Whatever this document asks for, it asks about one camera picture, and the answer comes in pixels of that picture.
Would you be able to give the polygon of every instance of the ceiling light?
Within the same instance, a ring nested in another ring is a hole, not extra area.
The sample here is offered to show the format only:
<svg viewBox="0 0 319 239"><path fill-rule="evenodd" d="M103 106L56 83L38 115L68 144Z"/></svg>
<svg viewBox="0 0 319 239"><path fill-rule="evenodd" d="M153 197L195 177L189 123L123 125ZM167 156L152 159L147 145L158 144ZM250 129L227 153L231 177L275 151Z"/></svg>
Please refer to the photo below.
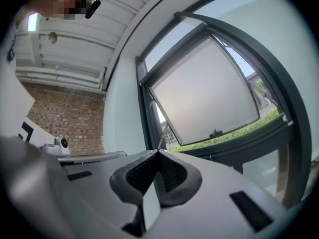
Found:
<svg viewBox="0 0 319 239"><path fill-rule="evenodd" d="M36 30L36 20L38 18L38 14L34 13L31 14L28 18L28 31L35 31Z"/></svg>

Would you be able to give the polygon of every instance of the light fixture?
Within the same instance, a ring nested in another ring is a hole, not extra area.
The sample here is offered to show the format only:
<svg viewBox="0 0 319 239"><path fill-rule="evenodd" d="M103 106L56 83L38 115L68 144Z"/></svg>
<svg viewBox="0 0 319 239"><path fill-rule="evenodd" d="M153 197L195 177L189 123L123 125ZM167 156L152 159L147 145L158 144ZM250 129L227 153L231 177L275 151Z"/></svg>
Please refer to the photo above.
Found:
<svg viewBox="0 0 319 239"><path fill-rule="evenodd" d="M55 32L51 32L48 34L48 40L51 44L55 44L58 40L58 36Z"/></svg>
<svg viewBox="0 0 319 239"><path fill-rule="evenodd" d="M38 17L37 13L29 15L29 17L28 17L28 31L29 32L36 30L37 17Z"/></svg>

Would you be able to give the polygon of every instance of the hair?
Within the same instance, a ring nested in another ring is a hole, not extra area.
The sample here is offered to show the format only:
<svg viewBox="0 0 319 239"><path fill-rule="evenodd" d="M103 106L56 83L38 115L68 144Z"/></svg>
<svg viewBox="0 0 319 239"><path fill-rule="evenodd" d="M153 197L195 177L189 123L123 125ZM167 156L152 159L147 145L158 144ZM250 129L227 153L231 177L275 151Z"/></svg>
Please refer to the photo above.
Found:
<svg viewBox="0 0 319 239"><path fill-rule="evenodd" d="M91 5L91 0L80 0L76 2L75 8L69 10L69 15L84 14L86 9Z"/></svg>

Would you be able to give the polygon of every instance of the brick wall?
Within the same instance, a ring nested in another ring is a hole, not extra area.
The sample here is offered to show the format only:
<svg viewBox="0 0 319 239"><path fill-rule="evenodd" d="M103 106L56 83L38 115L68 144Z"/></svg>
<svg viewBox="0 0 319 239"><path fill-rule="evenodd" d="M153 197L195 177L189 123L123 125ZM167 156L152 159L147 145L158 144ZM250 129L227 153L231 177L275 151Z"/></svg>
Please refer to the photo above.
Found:
<svg viewBox="0 0 319 239"><path fill-rule="evenodd" d="M56 86L23 83L35 99L28 119L69 142L72 155L104 153L104 95Z"/></svg>

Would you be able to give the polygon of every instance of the ceiling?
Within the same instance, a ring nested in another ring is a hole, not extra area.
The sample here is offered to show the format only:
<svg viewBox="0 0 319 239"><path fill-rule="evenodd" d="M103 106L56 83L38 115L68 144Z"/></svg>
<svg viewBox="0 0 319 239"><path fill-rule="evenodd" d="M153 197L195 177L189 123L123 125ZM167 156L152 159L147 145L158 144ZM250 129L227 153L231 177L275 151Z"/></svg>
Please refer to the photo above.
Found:
<svg viewBox="0 0 319 239"><path fill-rule="evenodd" d="M121 37L149 1L101 0L90 19L38 17L35 32L27 31L26 18L16 37L17 77L23 82L102 91L105 75L110 76L123 47ZM58 36L55 44L47 36L52 31Z"/></svg>

